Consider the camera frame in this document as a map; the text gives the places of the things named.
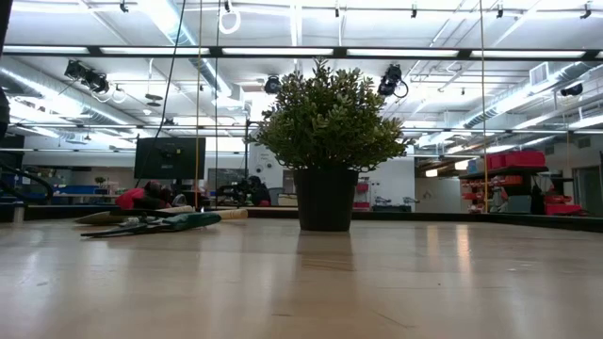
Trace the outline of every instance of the shelf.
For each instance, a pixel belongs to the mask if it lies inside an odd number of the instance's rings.
[[[548,168],[547,167],[529,168],[529,167],[512,166],[512,167],[507,167],[507,168],[502,168],[502,169],[488,170],[488,179],[493,178],[496,175],[535,174],[535,173],[540,173],[543,171],[548,171]],[[472,174],[460,175],[459,179],[481,179],[481,178],[483,178],[483,175],[484,175],[483,172],[472,173]]]

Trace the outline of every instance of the computer monitor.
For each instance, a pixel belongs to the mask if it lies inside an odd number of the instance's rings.
[[[195,179],[195,137],[158,137],[139,139],[136,147],[134,177],[137,179]],[[205,138],[199,138],[199,171],[204,178]]]

